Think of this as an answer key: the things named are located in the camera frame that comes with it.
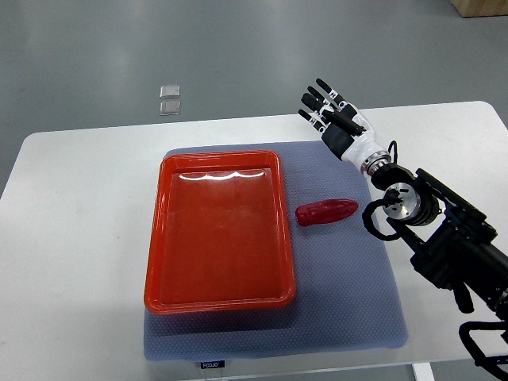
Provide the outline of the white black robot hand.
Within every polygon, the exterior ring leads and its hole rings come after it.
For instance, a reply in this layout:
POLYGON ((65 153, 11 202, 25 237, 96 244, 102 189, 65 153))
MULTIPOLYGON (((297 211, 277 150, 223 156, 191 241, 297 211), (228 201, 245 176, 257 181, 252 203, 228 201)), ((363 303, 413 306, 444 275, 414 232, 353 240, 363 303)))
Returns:
POLYGON ((323 132, 321 138, 335 157, 353 164, 362 174, 373 174, 387 165, 387 150, 377 143, 367 118, 324 80, 317 78, 316 84, 325 94, 308 86, 301 98, 308 111, 300 109, 298 114, 323 132))

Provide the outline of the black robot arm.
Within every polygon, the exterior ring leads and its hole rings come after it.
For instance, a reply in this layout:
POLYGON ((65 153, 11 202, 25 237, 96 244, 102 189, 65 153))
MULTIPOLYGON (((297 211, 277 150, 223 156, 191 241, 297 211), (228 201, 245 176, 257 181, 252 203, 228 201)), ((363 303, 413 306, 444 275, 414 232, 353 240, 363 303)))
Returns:
POLYGON ((383 192, 365 207, 364 228, 381 241, 403 240, 413 252, 414 270, 435 287, 452 291, 462 313, 473 312, 472 294, 485 302, 497 321, 467 321, 459 337, 476 366, 505 380, 507 357, 487 356, 471 335, 499 331, 507 338, 507 256, 492 244, 496 230, 485 214, 430 173, 400 166, 396 141, 383 148, 356 106, 322 79, 316 84, 302 96, 306 108, 299 115, 336 158, 383 192))

